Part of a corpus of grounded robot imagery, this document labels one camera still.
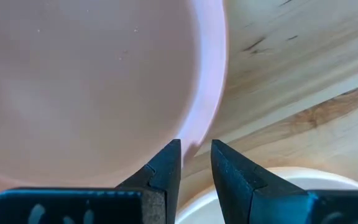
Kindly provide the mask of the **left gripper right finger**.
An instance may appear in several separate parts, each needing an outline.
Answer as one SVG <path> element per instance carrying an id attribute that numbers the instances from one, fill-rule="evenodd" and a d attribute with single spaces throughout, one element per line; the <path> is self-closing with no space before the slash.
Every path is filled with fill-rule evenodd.
<path id="1" fill-rule="evenodd" d="M 226 223 L 306 223 L 305 190 L 217 139 L 211 143 L 211 167 Z"/>

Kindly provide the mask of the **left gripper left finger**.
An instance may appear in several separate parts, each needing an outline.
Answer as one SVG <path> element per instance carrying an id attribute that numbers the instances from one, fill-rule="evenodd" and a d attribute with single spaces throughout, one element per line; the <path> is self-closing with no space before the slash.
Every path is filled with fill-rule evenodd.
<path id="1" fill-rule="evenodd" d="M 170 141 L 141 169 L 116 188 L 128 194 L 118 223 L 174 224 L 181 179 L 181 141 Z"/>

